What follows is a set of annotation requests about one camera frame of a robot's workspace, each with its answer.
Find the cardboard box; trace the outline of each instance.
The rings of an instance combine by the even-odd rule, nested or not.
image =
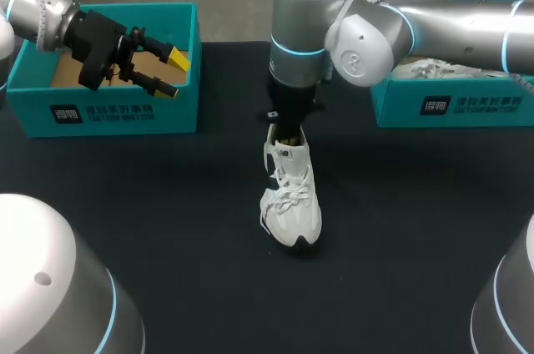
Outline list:
[[[59,52],[39,52],[25,42],[8,80],[9,101],[28,137],[193,133],[199,101],[200,41],[194,3],[114,3],[87,5],[124,24],[187,52],[187,73],[136,53],[135,69],[178,88],[175,99],[153,97],[131,83],[105,80],[98,91],[79,86],[81,63]]]

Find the shoelace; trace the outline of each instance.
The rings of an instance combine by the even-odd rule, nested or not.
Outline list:
[[[267,201],[267,205],[262,214],[259,216],[259,223],[267,233],[270,231],[265,227],[263,218],[267,219],[267,212],[274,208],[278,214],[285,213],[292,205],[297,205],[300,200],[308,200],[310,198],[310,188],[308,187],[308,179],[310,178],[311,168],[308,169],[301,176],[290,176],[284,174],[280,177],[278,168],[275,169],[273,176],[276,178],[279,188]]]

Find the white sneaker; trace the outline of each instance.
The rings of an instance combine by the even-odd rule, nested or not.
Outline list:
[[[314,244],[319,238],[322,220],[315,193],[310,147],[300,130],[302,145],[275,142],[272,124],[264,145],[265,169],[271,188],[266,189],[259,207],[260,224],[283,245]]]

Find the yellow object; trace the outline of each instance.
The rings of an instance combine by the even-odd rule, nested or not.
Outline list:
[[[167,64],[170,64],[173,68],[181,68],[185,72],[189,70],[191,62],[187,59],[176,47],[170,52]]]
[[[164,94],[164,93],[162,93],[161,91],[158,91],[158,90],[156,90],[156,92],[154,93],[154,97],[176,99],[176,97],[178,97],[178,89],[176,89],[176,93],[174,94],[173,97],[171,97],[170,95]]]

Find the black table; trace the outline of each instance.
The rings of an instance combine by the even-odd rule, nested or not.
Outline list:
[[[470,353],[472,305],[534,211],[534,131],[378,129],[335,78],[305,124],[324,226],[302,259],[259,225],[268,55],[204,45],[197,134],[29,140],[7,106],[0,192],[67,218],[148,354]]]

